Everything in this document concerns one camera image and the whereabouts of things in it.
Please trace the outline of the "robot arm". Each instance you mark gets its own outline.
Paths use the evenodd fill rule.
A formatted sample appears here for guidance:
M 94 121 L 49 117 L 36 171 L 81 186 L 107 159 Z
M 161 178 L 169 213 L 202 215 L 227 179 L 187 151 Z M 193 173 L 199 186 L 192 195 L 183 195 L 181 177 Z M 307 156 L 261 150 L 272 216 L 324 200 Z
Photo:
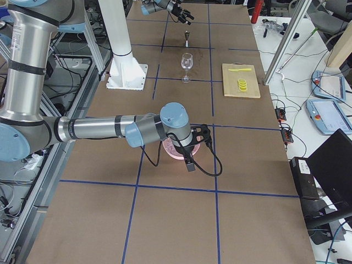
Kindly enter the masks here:
M 1 160 L 13 162 L 59 142 L 125 138 L 131 147 L 171 139 L 188 171 L 195 169 L 196 133 L 180 103 L 159 114 L 69 119 L 40 115 L 48 50 L 53 34 L 85 28 L 83 1 L 9 1 L 14 20 L 4 105 Z
M 177 18 L 177 22 L 190 25 L 191 21 L 194 20 L 194 16 L 190 11 L 181 7 L 182 2 L 173 0 L 142 1 L 141 11 L 143 15 L 149 15 L 165 10 Z

